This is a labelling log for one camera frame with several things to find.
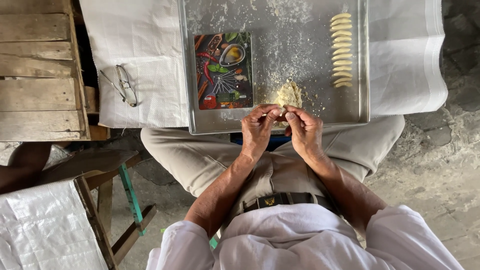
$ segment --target cinnamon stick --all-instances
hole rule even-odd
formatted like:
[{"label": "cinnamon stick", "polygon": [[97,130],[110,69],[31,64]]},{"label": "cinnamon stick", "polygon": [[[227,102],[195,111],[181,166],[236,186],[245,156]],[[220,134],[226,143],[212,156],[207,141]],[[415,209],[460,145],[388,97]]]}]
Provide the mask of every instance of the cinnamon stick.
[{"label": "cinnamon stick", "polygon": [[195,50],[198,50],[198,47],[200,47],[200,44],[204,41],[206,35],[201,35],[198,41],[195,43]]},{"label": "cinnamon stick", "polygon": [[201,98],[202,95],[204,94],[205,89],[207,88],[207,86],[208,86],[208,81],[204,81],[204,83],[202,84],[202,87],[200,87],[200,90],[198,91],[198,100],[200,100],[200,98]]}]

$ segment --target eyeglasses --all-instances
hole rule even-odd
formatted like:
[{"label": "eyeglasses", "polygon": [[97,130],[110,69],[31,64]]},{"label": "eyeglasses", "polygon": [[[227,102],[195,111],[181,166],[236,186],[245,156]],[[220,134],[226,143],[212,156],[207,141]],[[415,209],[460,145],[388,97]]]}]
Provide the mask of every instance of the eyeglasses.
[{"label": "eyeglasses", "polygon": [[112,80],[110,80],[110,78],[102,70],[100,70],[100,73],[112,84],[113,88],[115,88],[117,92],[121,95],[123,102],[127,102],[128,105],[130,105],[131,107],[136,107],[137,97],[135,96],[135,92],[130,86],[127,71],[120,65],[115,65],[115,69],[117,70],[117,75],[119,77],[120,87],[122,91],[120,91],[120,89],[115,86]]}]

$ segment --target red chili pepper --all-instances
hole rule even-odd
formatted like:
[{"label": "red chili pepper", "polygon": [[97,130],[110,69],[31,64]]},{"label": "red chili pepper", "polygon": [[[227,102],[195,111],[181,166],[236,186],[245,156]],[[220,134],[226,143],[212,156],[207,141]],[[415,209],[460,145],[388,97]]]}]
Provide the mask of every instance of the red chili pepper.
[{"label": "red chili pepper", "polygon": [[198,53],[197,53],[197,56],[198,56],[198,57],[205,57],[205,58],[208,58],[208,59],[212,60],[212,61],[215,62],[215,63],[218,63],[218,60],[215,59],[215,57],[213,57],[212,55],[210,55],[208,52],[204,52],[204,51],[203,51],[203,52],[198,52]]},{"label": "red chili pepper", "polygon": [[209,61],[205,62],[204,64],[204,74],[205,74],[205,77],[207,77],[207,79],[210,81],[210,83],[213,85],[213,80],[212,78],[210,77],[210,71],[208,70],[208,64],[210,64]]}]

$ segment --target dough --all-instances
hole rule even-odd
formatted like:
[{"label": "dough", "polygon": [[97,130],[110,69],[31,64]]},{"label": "dough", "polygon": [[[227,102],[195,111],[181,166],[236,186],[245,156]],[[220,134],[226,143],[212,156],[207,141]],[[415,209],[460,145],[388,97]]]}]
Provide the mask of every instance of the dough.
[{"label": "dough", "polygon": [[343,71],[343,70],[352,70],[349,66],[340,66],[333,69],[333,71]]},{"label": "dough", "polygon": [[334,48],[345,48],[350,46],[352,46],[352,44],[348,42],[338,42],[333,45]]},{"label": "dough", "polygon": [[346,52],[349,52],[350,49],[349,48],[341,48],[341,49],[338,49],[336,50],[333,55],[336,55],[336,54],[340,54],[340,53],[346,53]]},{"label": "dough", "polygon": [[352,80],[352,78],[340,78],[340,79],[336,80],[333,84],[336,85],[338,83],[349,82],[351,80]]},{"label": "dough", "polygon": [[339,36],[333,40],[333,42],[342,42],[342,41],[351,41],[352,38],[349,36]]},{"label": "dough", "polygon": [[333,16],[333,18],[330,20],[331,22],[341,19],[341,18],[350,18],[352,15],[350,13],[340,13],[339,15]]},{"label": "dough", "polygon": [[343,53],[343,54],[339,54],[339,55],[334,56],[332,58],[332,60],[345,59],[345,58],[350,58],[350,57],[352,57],[351,53]]},{"label": "dough", "polygon": [[350,29],[352,27],[353,26],[351,24],[335,25],[335,26],[332,26],[332,31],[347,30],[347,29]]},{"label": "dough", "polygon": [[283,107],[283,105],[291,105],[301,108],[301,91],[295,82],[290,81],[284,84],[282,88],[277,91],[277,94],[278,97],[274,103],[280,105],[280,107]]},{"label": "dough", "polygon": [[346,77],[353,77],[352,74],[346,72],[346,71],[340,71],[340,72],[337,72],[335,74],[333,74],[333,77],[336,77],[336,76],[346,76]]},{"label": "dough", "polygon": [[336,88],[339,88],[341,86],[348,86],[348,87],[352,87],[353,84],[349,83],[349,82],[342,82],[342,83],[339,83],[339,84],[336,84],[335,87]]},{"label": "dough", "polygon": [[339,24],[347,24],[347,23],[351,23],[352,21],[349,20],[349,19],[338,19],[336,21],[334,21],[330,26],[335,26],[335,25],[339,25]]},{"label": "dough", "polygon": [[346,66],[351,65],[353,62],[350,60],[338,60],[333,63],[334,66]]},{"label": "dough", "polygon": [[352,32],[347,31],[347,30],[340,30],[340,31],[336,31],[335,33],[333,33],[332,37],[337,37],[337,36],[340,36],[340,35],[351,36]]}]

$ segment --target metal baking tray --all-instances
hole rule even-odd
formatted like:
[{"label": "metal baking tray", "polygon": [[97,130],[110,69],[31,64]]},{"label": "metal baking tray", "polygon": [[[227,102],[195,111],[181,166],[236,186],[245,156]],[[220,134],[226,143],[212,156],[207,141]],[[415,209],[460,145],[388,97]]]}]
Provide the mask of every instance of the metal baking tray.
[{"label": "metal baking tray", "polygon": [[[342,12],[352,14],[350,88],[334,88],[331,77],[330,19]],[[252,34],[254,104],[273,102],[289,79],[305,88],[303,108],[325,127],[369,122],[368,0],[179,0],[179,13],[192,134],[238,132],[252,110],[199,109],[193,38],[214,33]]]}]

